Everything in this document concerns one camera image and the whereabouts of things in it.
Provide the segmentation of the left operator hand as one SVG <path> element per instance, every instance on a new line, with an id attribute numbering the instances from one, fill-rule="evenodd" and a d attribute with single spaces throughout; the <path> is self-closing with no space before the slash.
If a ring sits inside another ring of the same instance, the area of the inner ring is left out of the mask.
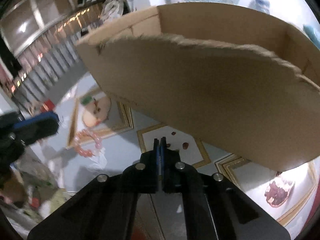
<path id="1" fill-rule="evenodd" d="M 5 204 L 13 205 L 18 209 L 21 209 L 28 200 L 22 177 L 11 168 L 1 184 L 1 199 Z"/>

